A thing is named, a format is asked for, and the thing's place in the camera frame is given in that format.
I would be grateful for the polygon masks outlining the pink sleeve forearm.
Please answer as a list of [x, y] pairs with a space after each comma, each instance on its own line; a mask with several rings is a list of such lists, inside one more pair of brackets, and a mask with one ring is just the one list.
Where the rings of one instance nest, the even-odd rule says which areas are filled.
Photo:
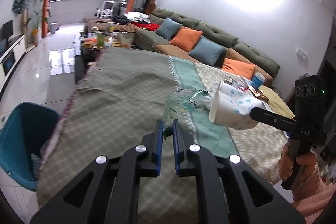
[[306, 223], [313, 223], [322, 213], [335, 192], [335, 184], [326, 185], [319, 174], [318, 165], [314, 172], [292, 191], [293, 207], [303, 215]]

